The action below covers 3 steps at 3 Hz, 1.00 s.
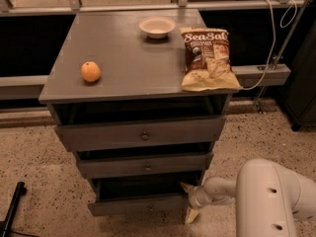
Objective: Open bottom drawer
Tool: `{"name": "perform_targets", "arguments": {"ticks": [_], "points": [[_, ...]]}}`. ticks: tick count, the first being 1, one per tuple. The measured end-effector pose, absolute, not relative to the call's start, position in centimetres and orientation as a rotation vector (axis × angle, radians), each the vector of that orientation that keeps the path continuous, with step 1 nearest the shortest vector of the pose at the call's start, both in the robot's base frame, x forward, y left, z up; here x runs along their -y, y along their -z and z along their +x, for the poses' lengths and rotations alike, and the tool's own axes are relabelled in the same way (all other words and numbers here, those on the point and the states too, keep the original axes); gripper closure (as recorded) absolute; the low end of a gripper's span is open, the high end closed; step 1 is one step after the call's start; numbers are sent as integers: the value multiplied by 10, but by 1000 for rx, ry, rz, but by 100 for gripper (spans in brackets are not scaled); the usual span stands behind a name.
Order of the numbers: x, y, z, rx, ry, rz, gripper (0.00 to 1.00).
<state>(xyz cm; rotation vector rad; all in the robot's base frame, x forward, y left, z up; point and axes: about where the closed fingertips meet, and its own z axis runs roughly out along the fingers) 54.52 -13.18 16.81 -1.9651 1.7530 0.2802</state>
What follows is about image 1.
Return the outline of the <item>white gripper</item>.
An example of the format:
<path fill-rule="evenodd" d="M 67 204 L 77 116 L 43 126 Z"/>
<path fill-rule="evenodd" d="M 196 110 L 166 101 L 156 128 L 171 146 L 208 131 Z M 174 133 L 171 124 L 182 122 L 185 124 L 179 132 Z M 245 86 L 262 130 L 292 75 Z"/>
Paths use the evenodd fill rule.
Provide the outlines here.
<path fill-rule="evenodd" d="M 189 205 L 187 208 L 185 223 L 191 224 L 199 215 L 199 209 L 211 205 L 213 197 L 208 194 L 203 186 L 193 186 L 180 182 L 181 187 L 188 194 Z"/>

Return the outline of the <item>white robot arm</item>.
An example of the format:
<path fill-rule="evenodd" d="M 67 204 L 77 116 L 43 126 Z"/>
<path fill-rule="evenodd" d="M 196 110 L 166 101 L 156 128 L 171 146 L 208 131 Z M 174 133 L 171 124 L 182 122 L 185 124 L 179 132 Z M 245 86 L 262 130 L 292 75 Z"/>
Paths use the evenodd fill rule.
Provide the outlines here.
<path fill-rule="evenodd" d="M 186 221 L 208 205 L 236 206 L 236 237 L 297 237 L 296 219 L 316 220 L 316 182 L 266 159 L 247 161 L 234 180 L 207 178 L 186 183 Z"/>

